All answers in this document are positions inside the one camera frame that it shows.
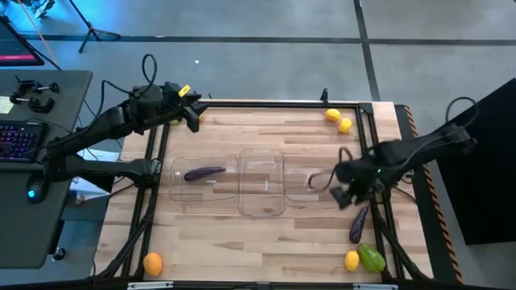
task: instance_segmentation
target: lemon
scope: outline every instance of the lemon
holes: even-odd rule
[[[150,276],[159,276],[163,270],[161,257],[157,253],[148,253],[144,258],[144,269]]]
[[[324,114],[326,118],[332,122],[339,121],[340,119],[340,112],[336,109],[329,109]]]
[[[344,119],[342,119],[342,121],[340,121],[339,132],[347,133],[349,131],[349,128],[351,128],[351,127],[352,127],[352,120],[350,120],[348,118],[344,118]]]
[[[356,251],[349,251],[344,258],[344,266],[348,271],[355,271],[360,263],[360,257]]]

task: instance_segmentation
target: purple eggplant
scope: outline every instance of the purple eggplant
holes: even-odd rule
[[[360,212],[355,217],[355,221],[353,221],[352,228],[349,231],[349,240],[352,243],[359,243],[360,238],[362,238],[362,230],[364,229],[365,216],[368,214],[369,206],[365,206],[360,209]]]
[[[222,168],[219,166],[197,168],[197,169],[190,170],[187,173],[185,173],[184,178],[185,178],[185,181],[196,181],[196,180],[200,180],[203,177],[209,176],[211,174],[215,174],[218,172],[225,172],[225,171],[226,171],[225,168]]]

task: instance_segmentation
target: concrete floor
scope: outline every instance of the concrete floor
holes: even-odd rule
[[[76,0],[96,28],[124,36],[364,37],[353,0],[150,3]],[[512,0],[362,0],[361,7],[370,39],[392,40],[392,44],[403,39],[509,42],[372,44],[372,65],[368,64],[367,55],[364,58],[362,45],[352,43],[91,42],[82,55],[77,54],[77,41],[51,41],[49,46],[62,68],[94,72],[87,96],[92,107],[98,106],[102,79],[126,88],[144,84],[140,60],[145,53],[153,53],[159,61],[158,81],[188,83],[214,98],[317,99],[327,87],[332,100],[371,101],[372,85],[373,90],[377,87],[382,101],[410,106],[421,134],[444,122],[446,104],[453,98],[481,99],[516,76],[516,3]],[[20,33],[34,33],[18,6],[10,5],[6,14]],[[45,35],[83,35],[86,31],[64,0],[57,1],[48,18],[36,22]],[[46,53],[40,41],[32,43]],[[370,83],[375,78],[377,83]],[[110,91],[105,108],[123,98],[122,94]],[[461,108],[457,104],[455,113],[466,105]],[[84,123],[91,120],[87,110],[81,112],[81,119]],[[98,148],[119,150],[116,143],[99,144]],[[465,246],[439,171],[436,166],[431,167],[464,282],[515,288],[516,243]],[[60,245],[70,249],[70,259],[49,261],[40,270],[0,271],[2,283],[87,276],[100,223],[96,222],[96,227],[88,222],[67,226]]]

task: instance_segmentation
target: clear plastic container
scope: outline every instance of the clear plastic container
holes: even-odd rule
[[[224,172],[186,181],[185,174],[194,169],[221,167]],[[173,160],[170,170],[169,196],[174,201],[221,201],[239,193],[239,161],[234,155],[222,158]]]
[[[330,194],[332,187],[338,186],[339,181],[334,176],[326,189],[331,172],[339,162],[338,158],[319,157],[287,157],[285,159],[285,195],[291,201],[333,201]],[[314,191],[308,189],[308,179],[311,180]]]
[[[285,212],[284,156],[277,149],[246,149],[240,152],[239,212],[254,217]]]

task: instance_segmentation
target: rgb keyboard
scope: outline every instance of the rgb keyboard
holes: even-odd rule
[[[0,121],[0,162],[34,162],[47,128],[43,122]]]

